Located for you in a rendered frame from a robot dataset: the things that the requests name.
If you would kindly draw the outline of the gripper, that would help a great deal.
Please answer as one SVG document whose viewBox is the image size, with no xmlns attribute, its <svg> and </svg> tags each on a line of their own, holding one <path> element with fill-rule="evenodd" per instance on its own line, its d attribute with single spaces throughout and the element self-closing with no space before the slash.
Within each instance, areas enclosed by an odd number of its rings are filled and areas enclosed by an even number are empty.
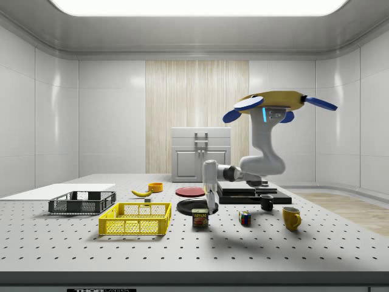
<svg viewBox="0 0 389 292">
<path fill-rule="evenodd" d="M 207 207 L 210 214 L 216 212 L 216 202 L 218 201 L 217 186 L 204 186 L 207 200 Z"/>
</svg>

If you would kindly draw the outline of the red plate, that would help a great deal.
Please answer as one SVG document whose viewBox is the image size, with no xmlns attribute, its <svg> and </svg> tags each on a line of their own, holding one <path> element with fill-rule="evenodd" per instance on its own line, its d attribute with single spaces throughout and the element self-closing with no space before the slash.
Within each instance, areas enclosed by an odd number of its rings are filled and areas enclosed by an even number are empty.
<svg viewBox="0 0 389 292">
<path fill-rule="evenodd" d="M 176 189 L 176 195 L 187 198 L 196 198 L 204 196 L 205 192 L 201 187 L 181 187 Z"/>
</svg>

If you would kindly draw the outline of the black plate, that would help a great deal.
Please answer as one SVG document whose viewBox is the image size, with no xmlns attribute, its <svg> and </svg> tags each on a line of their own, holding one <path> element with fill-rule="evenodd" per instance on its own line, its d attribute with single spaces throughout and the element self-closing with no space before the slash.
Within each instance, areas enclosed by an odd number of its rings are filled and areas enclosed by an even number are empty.
<svg viewBox="0 0 389 292">
<path fill-rule="evenodd" d="M 208 209 L 207 200 L 201 198 L 182 200 L 177 203 L 176 207 L 177 211 L 188 216 L 191 216 L 192 209 Z"/>
</svg>

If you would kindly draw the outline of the flat-sided can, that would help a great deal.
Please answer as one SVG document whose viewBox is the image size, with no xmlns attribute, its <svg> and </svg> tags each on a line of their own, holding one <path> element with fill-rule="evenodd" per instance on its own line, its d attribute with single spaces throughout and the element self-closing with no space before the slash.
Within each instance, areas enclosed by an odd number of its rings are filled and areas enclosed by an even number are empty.
<svg viewBox="0 0 389 292">
<path fill-rule="evenodd" d="M 191 210 L 193 227 L 206 227 L 209 225 L 209 210 L 206 208 L 197 208 Z"/>
</svg>

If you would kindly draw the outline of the black stove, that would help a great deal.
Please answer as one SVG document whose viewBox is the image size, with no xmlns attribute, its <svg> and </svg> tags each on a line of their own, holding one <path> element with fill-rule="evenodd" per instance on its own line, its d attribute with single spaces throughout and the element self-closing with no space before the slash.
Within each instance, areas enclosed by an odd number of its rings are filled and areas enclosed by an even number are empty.
<svg viewBox="0 0 389 292">
<path fill-rule="evenodd" d="M 292 198 L 279 191 L 277 186 L 262 181 L 260 186 L 252 187 L 245 181 L 218 182 L 218 195 L 221 204 L 260 204 L 260 195 L 272 195 L 274 204 L 291 204 Z"/>
</svg>

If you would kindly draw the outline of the white cabinet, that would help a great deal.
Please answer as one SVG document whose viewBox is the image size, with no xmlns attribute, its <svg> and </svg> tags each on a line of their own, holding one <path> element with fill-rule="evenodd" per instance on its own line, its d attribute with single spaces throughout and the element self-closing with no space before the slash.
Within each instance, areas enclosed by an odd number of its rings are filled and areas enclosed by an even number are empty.
<svg viewBox="0 0 389 292">
<path fill-rule="evenodd" d="M 201 182 L 203 162 L 230 164 L 229 127 L 173 127 L 171 178 L 173 182 Z"/>
</svg>

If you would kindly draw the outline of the yellow mug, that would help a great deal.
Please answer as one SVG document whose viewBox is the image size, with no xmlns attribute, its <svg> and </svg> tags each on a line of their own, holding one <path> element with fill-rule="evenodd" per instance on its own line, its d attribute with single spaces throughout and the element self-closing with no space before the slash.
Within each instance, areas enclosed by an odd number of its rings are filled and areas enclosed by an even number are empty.
<svg viewBox="0 0 389 292">
<path fill-rule="evenodd" d="M 296 231 L 299 225 L 301 225 L 300 211 L 295 207 L 284 207 L 283 220 L 288 230 Z"/>
</svg>

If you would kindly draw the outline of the yellow basket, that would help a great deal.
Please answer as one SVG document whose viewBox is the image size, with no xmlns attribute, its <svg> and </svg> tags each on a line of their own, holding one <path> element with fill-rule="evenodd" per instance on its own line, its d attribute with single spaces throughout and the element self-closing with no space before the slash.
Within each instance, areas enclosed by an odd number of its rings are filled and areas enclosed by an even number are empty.
<svg viewBox="0 0 389 292">
<path fill-rule="evenodd" d="M 98 218 L 100 235 L 164 235 L 171 203 L 117 203 Z"/>
</svg>

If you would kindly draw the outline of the drone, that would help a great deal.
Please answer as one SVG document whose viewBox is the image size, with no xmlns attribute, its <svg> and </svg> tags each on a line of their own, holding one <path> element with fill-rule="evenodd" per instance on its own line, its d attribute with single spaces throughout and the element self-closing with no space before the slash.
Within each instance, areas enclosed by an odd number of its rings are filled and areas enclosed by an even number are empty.
<svg viewBox="0 0 389 292">
<path fill-rule="evenodd" d="M 337 106 L 315 97 L 308 97 L 297 91 L 268 91 L 246 96 L 240 99 L 234 109 L 229 111 L 222 118 L 224 123 L 237 120 L 242 113 L 250 114 L 249 110 L 254 107 L 275 107 L 287 108 L 286 117 L 281 123 L 288 123 L 294 119 L 293 110 L 301 108 L 305 103 L 310 103 L 326 110 L 335 111 Z"/>
</svg>

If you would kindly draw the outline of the dark grey basket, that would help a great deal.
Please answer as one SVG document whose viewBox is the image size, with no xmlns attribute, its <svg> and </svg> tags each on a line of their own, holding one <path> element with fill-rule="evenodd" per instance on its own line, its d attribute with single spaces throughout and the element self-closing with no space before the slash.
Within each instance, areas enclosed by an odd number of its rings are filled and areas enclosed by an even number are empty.
<svg viewBox="0 0 389 292">
<path fill-rule="evenodd" d="M 72 191 L 49 201 L 53 214 L 100 214 L 116 201 L 115 192 Z"/>
</svg>

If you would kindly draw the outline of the white board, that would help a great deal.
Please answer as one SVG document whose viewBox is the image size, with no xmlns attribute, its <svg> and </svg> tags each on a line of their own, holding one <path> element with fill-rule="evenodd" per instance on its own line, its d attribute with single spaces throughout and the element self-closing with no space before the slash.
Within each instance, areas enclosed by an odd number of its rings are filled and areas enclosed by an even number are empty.
<svg viewBox="0 0 389 292">
<path fill-rule="evenodd" d="M 115 186 L 115 184 L 52 184 L 0 198 L 0 200 L 47 201 L 71 191 L 104 191 L 113 186 Z"/>
</svg>

